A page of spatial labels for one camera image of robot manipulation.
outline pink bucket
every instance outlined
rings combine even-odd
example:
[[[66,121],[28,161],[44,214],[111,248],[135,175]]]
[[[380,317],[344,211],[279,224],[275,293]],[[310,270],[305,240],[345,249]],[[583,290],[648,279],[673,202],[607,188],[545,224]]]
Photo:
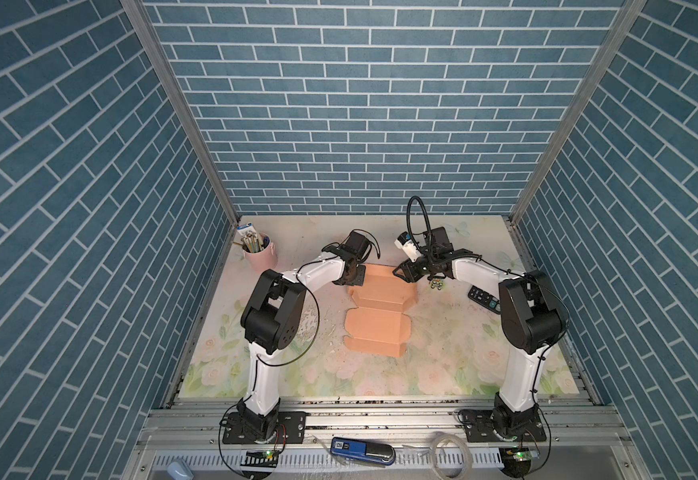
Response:
[[[274,270],[277,266],[277,253],[275,252],[275,243],[271,239],[261,234],[261,238],[264,242],[264,250],[258,252],[257,254],[251,254],[245,248],[242,248],[242,255],[248,259],[248,263],[251,264],[251,268],[257,274],[263,274],[265,271],[272,269]]]

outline floral tabletop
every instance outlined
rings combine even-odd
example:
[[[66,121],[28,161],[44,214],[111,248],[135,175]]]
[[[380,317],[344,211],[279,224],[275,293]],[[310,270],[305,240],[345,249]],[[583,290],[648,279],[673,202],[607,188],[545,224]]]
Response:
[[[431,216],[432,226],[446,227],[456,248],[480,253],[503,268],[522,269],[517,251],[500,216]],[[341,241],[352,228],[373,233],[381,258],[368,263],[397,265],[404,254],[393,241],[406,230],[404,216],[247,216],[257,230],[275,242],[277,270],[296,268],[314,259],[323,245]],[[421,217],[413,219],[413,229]],[[239,398],[248,383],[248,343],[240,315],[258,276],[238,246],[229,252],[219,288],[181,387],[181,398]],[[492,395],[503,383],[509,350],[497,314],[467,299],[469,285],[445,280],[441,290],[426,280],[417,283],[418,303],[406,314],[411,338],[401,358],[353,352],[344,346],[344,318],[354,302],[345,286],[328,284],[315,292],[321,324],[314,346],[301,360],[282,367],[280,395],[450,396]],[[315,302],[307,295],[301,326],[282,360],[306,348],[317,326]],[[576,394],[572,375],[558,346],[547,355],[539,391]]]

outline blue brick wall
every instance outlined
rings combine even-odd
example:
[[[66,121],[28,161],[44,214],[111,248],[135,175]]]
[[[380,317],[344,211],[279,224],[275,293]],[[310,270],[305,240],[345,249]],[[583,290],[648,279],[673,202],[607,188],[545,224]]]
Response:
[[[698,478],[698,1],[648,0],[521,228],[654,478]]]
[[[507,214],[622,0],[370,4],[147,1],[240,213]]]
[[[0,0],[0,478],[122,473],[228,227],[117,0]]]

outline orange cardboard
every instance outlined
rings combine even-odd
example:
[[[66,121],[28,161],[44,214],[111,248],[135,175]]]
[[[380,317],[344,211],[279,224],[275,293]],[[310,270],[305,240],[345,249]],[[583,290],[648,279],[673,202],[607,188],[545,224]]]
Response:
[[[411,318],[402,312],[417,302],[416,286],[392,275],[392,266],[366,265],[362,286],[348,291],[357,308],[347,312],[344,345],[356,352],[399,357],[411,338]]]

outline remote control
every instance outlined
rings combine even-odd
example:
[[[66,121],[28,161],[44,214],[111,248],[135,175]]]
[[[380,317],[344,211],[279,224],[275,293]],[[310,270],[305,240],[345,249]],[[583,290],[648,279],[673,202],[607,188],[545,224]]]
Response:
[[[500,313],[501,312],[501,302],[493,296],[487,293],[485,290],[472,286],[469,290],[469,299],[477,302],[479,305],[484,306],[491,312]]]

